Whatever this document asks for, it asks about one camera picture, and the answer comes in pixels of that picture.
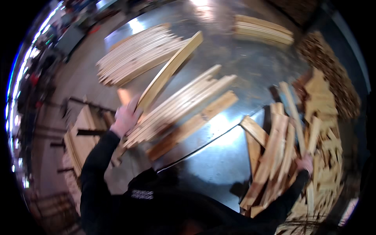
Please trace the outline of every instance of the wood scrap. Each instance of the wood scrap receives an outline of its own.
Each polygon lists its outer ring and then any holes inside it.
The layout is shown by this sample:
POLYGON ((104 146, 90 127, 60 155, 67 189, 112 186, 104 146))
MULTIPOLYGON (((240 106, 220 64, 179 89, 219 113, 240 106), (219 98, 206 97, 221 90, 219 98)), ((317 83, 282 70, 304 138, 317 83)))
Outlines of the wood scrap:
POLYGON ((194 115, 184 124, 176 128, 172 133, 163 138, 155 146, 147 151, 150 160, 155 161, 163 154, 170 151, 175 145, 179 144, 191 134, 199 130, 214 116, 232 106, 238 101, 233 91, 229 90, 220 98, 210 103, 203 111, 194 115))
POLYGON ((346 69, 322 34, 320 32, 309 33, 298 45, 298 50, 313 67, 323 72, 324 80, 329 82, 329 89, 335 97, 339 117, 356 118, 360 112, 360 98, 346 69))
POLYGON ((147 110, 160 93, 163 86, 170 77, 175 73, 177 68, 185 61, 185 59, 202 43, 202 32, 198 31, 159 71, 138 101, 137 107, 147 110))
POLYGON ((279 146, 281 140, 284 138, 282 136, 282 133, 286 131, 287 122, 287 116, 278 114, 274 116, 272 129, 270 131, 270 136, 265 148, 264 155, 260 160, 260 165, 253 179, 253 182, 249 187, 247 194, 240 203, 240 206, 242 208, 248 209, 248 205, 253 205, 265 182, 268 180, 270 174, 270 163, 279 150, 279 148, 276 148, 275 146, 279 146))
POLYGON ((293 96, 291 95, 290 90, 288 89, 288 84, 286 82, 280 82, 279 86, 287 98, 291 115, 295 119, 295 127, 296 127, 296 134, 298 135, 300 155, 304 156, 304 153, 305 153, 304 135, 303 135, 302 124, 300 123, 298 110, 296 109, 293 96))
POLYGON ((224 76, 220 80, 212 79, 220 67, 215 65, 208 69, 150 112, 130 133, 123 145, 124 149, 157 137, 188 112, 231 84, 235 75, 224 76))
POLYGON ((268 141, 269 135, 260 127, 255 121, 252 120, 248 115, 244 117, 240 125, 246 130, 255 140, 262 146, 265 147, 268 141))
MULTIPOLYGON (((335 98, 329 91, 329 85, 323 82, 323 79, 320 81, 322 77, 320 72, 316 72, 316 75, 318 76, 314 75, 306 84, 308 100, 333 103, 335 98)), ((306 193, 307 204, 305 200, 295 203, 286 223, 277 228, 278 234, 289 234, 289 232, 296 230, 297 226, 289 223, 296 219, 315 223, 323 221, 338 199, 338 189, 341 188, 342 177, 342 153, 340 151, 342 147, 338 134, 337 116, 318 115, 318 117, 315 117, 314 114, 306 118, 310 125, 307 125, 305 130, 307 150, 312 153, 312 149, 318 148, 313 159, 312 182, 308 185, 310 193, 306 193), (319 120, 322 121, 321 127, 317 127, 319 120), (311 195, 313 195, 313 209, 311 207, 311 195)))
POLYGON ((233 29, 235 35, 249 35, 287 45, 292 45, 294 42, 292 38, 293 34, 288 29, 265 20, 245 15, 235 16, 233 29))
POLYGON ((246 131, 246 139, 248 143, 249 161, 251 164, 252 177, 255 176, 257 168, 260 164, 259 159, 261 157, 261 145, 246 131))

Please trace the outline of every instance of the wooden slat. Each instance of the wooden slat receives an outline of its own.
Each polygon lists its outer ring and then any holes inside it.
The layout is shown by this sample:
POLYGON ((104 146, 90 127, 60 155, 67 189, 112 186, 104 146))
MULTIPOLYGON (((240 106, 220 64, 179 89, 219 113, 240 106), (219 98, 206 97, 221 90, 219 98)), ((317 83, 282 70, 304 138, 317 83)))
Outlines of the wooden slat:
POLYGON ((185 103, 180 107, 180 109, 175 110, 172 115, 165 116, 164 119, 154 124, 154 127, 152 128, 153 132, 149 135, 141 135, 138 138, 136 138, 134 141, 128 140, 124 147, 127 148, 128 146, 133 146, 136 143, 139 143, 140 141, 148 141, 155 137, 157 134, 161 133, 174 123, 176 123, 180 118, 185 116, 188 112, 193 110, 195 107, 200 105, 202 102, 204 102, 206 99, 214 96, 215 94, 218 94, 220 91, 225 89, 227 86, 229 86, 235 79, 236 75, 231 76, 224 76, 221 78, 218 82, 216 82, 213 86, 202 92, 200 95, 194 97, 192 100, 190 100, 188 103, 185 103))
POLYGON ((290 35, 290 36, 293 35, 293 33, 290 30, 286 29, 283 26, 280 26, 278 24, 275 24, 266 20, 257 19, 255 17, 250 17, 246 15, 235 15, 235 21, 257 24, 257 25, 261 25, 270 29, 278 30, 286 35, 290 35))
POLYGON ((181 88, 179 91, 177 91, 176 93, 174 93, 172 96, 170 96, 168 99, 166 99, 162 104, 160 104, 157 108, 155 108, 153 111, 151 111, 142 121, 140 124, 137 124, 134 128, 134 131, 139 128, 140 125, 142 125, 143 123, 145 123, 147 120, 150 120, 151 118, 155 118, 155 114, 158 113, 159 111, 161 110, 164 110, 166 107, 169 107, 171 106, 171 104, 180 96, 182 95, 184 92, 186 92, 188 89, 190 89, 193 85, 201 82, 202 80, 207 80, 209 76, 213 77, 215 76, 219 70, 221 69, 222 65, 220 64, 216 64, 214 65, 213 67, 211 67, 210 69, 206 70, 205 72, 203 72, 202 74, 200 74, 199 76, 197 76, 197 78, 195 78, 194 80, 192 80, 190 83, 188 83, 187 85, 185 85, 183 88, 181 88))
POLYGON ((300 155, 303 157, 305 154, 305 143, 302 124, 300 123, 300 117, 296 105, 294 103, 293 96, 288 89, 288 84, 286 82, 280 82, 279 86, 287 98, 288 105, 290 107, 291 115, 295 119, 296 134, 298 135, 300 155))
POLYGON ((135 34, 133 34, 133 35, 131 35, 131 36, 129 36, 129 37, 127 37, 127 38, 125 38, 125 39, 117 42, 117 43, 115 43, 114 45, 111 46, 110 51, 112 51, 113 49, 117 48, 119 45, 121 45, 121 44, 123 44, 123 43, 125 43, 125 42, 127 42, 127 41, 129 41, 131 39, 134 39, 134 38, 137 38, 137 37, 141 37, 141 36, 149 33, 154 28, 170 28, 170 27, 171 27, 170 23, 163 23, 163 24, 159 24, 159 25, 150 27, 150 28, 148 28, 146 30, 143 30, 143 31, 138 32, 138 33, 135 33, 135 34))
POLYGON ((141 56, 135 59, 131 63, 118 69, 105 80, 100 80, 100 82, 104 85, 123 85, 147 70, 169 60, 184 43, 185 41, 166 44, 154 51, 152 55, 144 55, 143 57, 141 56))
POLYGON ((259 159, 261 157, 261 145, 247 131, 246 139, 248 143, 248 154, 251 164, 252 177, 254 177, 259 166, 259 159))
POLYGON ((276 35, 270 31, 261 30, 261 29, 250 29, 244 26, 235 26, 235 34, 254 36, 257 38, 267 39, 271 41, 280 42, 286 45, 292 45, 294 41, 290 38, 285 38, 280 35, 276 35))
MULTIPOLYGON (((308 144, 308 149, 307 149, 307 151, 311 154, 311 156, 314 156, 314 151, 316 149, 316 144, 317 144, 317 138, 320 133, 320 125, 321 125, 321 120, 317 117, 314 117, 313 122, 312 122, 311 132, 309 135, 309 144, 308 144)), ((307 214, 308 216, 312 216, 313 210, 314 210, 314 187, 313 187, 312 181, 306 187, 306 195, 307 195, 307 206, 308 206, 307 214)))
POLYGON ((238 101, 237 96, 233 91, 227 91, 220 98, 210 103, 199 114, 194 115, 184 124, 176 128, 172 133, 166 136, 158 144, 153 146, 147 151, 150 160, 154 161, 163 154, 170 151, 175 145, 179 144, 191 134, 199 130, 204 124, 206 124, 214 116, 232 106, 238 101))
POLYGON ((211 75, 208 75, 204 80, 197 84, 194 84, 190 89, 184 91, 181 95, 176 97, 168 106, 163 109, 159 109, 151 118, 141 122, 135 131, 128 136, 128 143, 135 140, 141 135, 148 135, 155 131, 155 124, 161 121, 165 121, 169 116, 175 112, 179 112, 181 109, 189 105, 189 101, 195 96, 201 94, 205 89, 217 83, 217 80, 212 79, 211 75))
POLYGON ((248 115, 244 117, 240 125, 251 134, 253 138, 262 146, 265 147, 268 141, 268 134, 248 115))
POLYGON ((282 161, 281 171, 278 176, 278 182, 282 181, 282 178, 285 174, 288 173, 290 169, 291 162, 293 159, 293 153, 295 151, 295 128, 294 126, 289 123, 287 129, 287 141, 285 147, 285 155, 282 161))
POLYGON ((154 100, 154 98, 159 94, 162 87, 167 83, 170 77, 175 73, 177 68, 184 62, 184 60, 201 44, 203 41, 202 32, 198 31, 188 42, 182 47, 170 60, 169 62, 159 71, 157 76, 146 88, 142 94, 138 107, 142 107, 147 110, 154 100))
POLYGON ((247 206, 253 205, 256 198, 260 194, 265 182, 269 178, 270 174, 270 163, 271 159, 277 154, 279 148, 276 146, 280 145, 280 142, 283 138, 282 133, 286 131, 288 117, 284 115, 275 115, 273 125, 271 127, 270 136, 265 148, 264 155, 260 160, 260 165, 256 172, 253 182, 249 187, 247 194, 240 203, 240 206, 244 209, 247 209, 247 206))

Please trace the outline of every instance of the fluorescent light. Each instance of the fluorescent light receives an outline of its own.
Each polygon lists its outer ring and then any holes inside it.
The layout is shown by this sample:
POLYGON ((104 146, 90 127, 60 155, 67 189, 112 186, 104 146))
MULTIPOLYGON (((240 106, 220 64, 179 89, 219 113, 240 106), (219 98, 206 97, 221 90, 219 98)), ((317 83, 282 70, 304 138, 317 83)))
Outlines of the fluorescent light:
POLYGON ((128 23, 133 30, 133 34, 141 32, 141 31, 144 30, 144 27, 141 25, 141 23, 136 18, 134 18, 133 20, 130 20, 128 23))
POLYGON ((14 143, 14 146, 15 146, 16 149, 18 149, 18 148, 20 147, 20 141, 19 141, 18 138, 16 138, 16 141, 15 141, 15 143, 14 143))
POLYGON ((47 30, 48 30, 48 29, 50 28, 50 26, 51 26, 50 24, 49 24, 49 25, 47 25, 47 26, 46 26, 46 28, 44 28, 44 30, 43 30, 43 32, 42 32, 42 34, 45 34, 45 33, 47 32, 47 30))
POLYGON ((9 112, 9 103, 6 104, 6 108, 5 108, 5 119, 8 118, 8 112, 9 112))

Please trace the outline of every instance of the pile of wood scraps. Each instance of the pile of wood scraps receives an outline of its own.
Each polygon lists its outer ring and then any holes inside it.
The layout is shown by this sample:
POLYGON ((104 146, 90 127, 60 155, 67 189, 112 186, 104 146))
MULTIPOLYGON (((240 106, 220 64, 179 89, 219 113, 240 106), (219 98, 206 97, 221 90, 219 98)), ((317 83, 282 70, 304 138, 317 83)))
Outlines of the pile of wood scraps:
MULTIPOLYGON (((313 206, 314 211, 307 215, 307 198, 302 196, 296 201, 286 224, 278 227, 277 233, 283 234, 310 234, 314 227, 304 227, 289 224, 289 221, 307 220, 310 224, 318 224, 326 219, 333 205, 341 194, 342 178, 342 146, 338 130, 335 98, 329 90, 328 81, 324 81, 323 73, 314 68, 313 77, 305 85, 308 98, 305 102, 307 123, 312 123, 314 115, 318 116, 322 124, 319 129, 317 151, 313 155, 313 206)), ((310 139, 310 128, 305 129, 305 142, 310 139)))
POLYGON ((324 80, 329 82, 329 89, 335 97, 339 117, 356 118, 360 112, 360 98, 346 69, 338 61, 322 34, 320 32, 309 33, 299 44, 298 50, 311 66, 324 73, 324 80))
POLYGON ((236 35, 248 35, 287 45, 294 43, 293 33, 288 29, 254 17, 235 15, 233 30, 236 35))
MULTIPOLYGON (((114 116, 110 112, 105 112, 103 118, 98 115, 97 110, 85 105, 78 114, 74 125, 70 125, 64 135, 64 143, 68 156, 71 159, 76 176, 81 175, 81 169, 91 150, 99 141, 99 136, 77 135, 78 130, 103 130, 106 131, 114 121, 114 116)), ((114 153, 111 159, 113 165, 118 166, 120 161, 114 153)))
POLYGON ((305 129, 287 83, 281 82, 280 89, 287 98, 291 117, 285 115, 282 103, 272 103, 269 135, 249 116, 240 124, 246 131, 252 169, 252 183, 240 207, 252 218, 267 208, 294 183, 297 176, 295 159, 307 151, 314 159, 312 180, 296 201, 287 223, 277 229, 277 234, 296 234, 296 231, 301 234, 300 228, 297 229, 299 225, 287 225, 288 222, 323 221, 341 192, 341 140, 337 116, 329 109, 335 109, 334 96, 322 77, 314 76, 306 85, 309 99, 305 103, 305 129), (296 134, 299 150, 295 144, 296 134))
MULTIPOLYGON (((215 65, 208 69, 150 112, 130 133, 123 146, 124 149, 154 139, 197 106, 227 88, 237 76, 231 75, 224 76, 219 80, 214 79, 213 76, 218 73, 220 68, 221 65, 215 65)), ((233 94, 228 94, 226 97, 231 98, 230 104, 237 100, 233 94)), ((213 115, 210 113, 211 109, 205 113, 208 117, 213 115)))
POLYGON ((147 70, 169 60, 189 39, 183 40, 160 24, 127 37, 97 62, 99 82, 122 86, 147 70))

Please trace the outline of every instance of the metal table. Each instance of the metal table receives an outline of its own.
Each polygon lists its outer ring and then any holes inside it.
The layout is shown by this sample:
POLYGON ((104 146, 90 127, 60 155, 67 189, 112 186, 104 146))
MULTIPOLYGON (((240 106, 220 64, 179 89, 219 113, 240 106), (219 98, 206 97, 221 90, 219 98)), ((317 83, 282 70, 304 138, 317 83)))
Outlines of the metal table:
MULTIPOLYGON (((192 58, 173 75, 151 109, 215 64, 223 66, 217 78, 230 74, 238 76, 229 89, 235 92, 239 101, 156 160, 153 167, 158 170, 174 168, 184 181, 181 183, 183 188, 206 194, 239 211, 239 196, 247 190, 250 167, 244 131, 237 124, 245 115, 253 115, 263 126, 262 108, 272 102, 269 87, 278 85, 280 81, 297 79, 308 69, 308 64, 299 58, 293 48, 280 49, 261 42, 235 39, 232 35, 235 14, 265 18, 240 0, 178 0, 126 23, 107 36, 105 44, 108 50, 121 39, 165 22, 170 22, 172 32, 184 39, 199 30, 203 32, 204 41, 194 51, 192 58), (246 187, 236 193, 234 191, 239 183, 246 184, 246 187)), ((128 90, 130 96, 142 93, 164 65, 147 71, 123 88, 128 90)), ((215 98, 176 125, 184 123, 215 98)), ((146 150, 152 144, 141 144, 138 148, 146 150)))

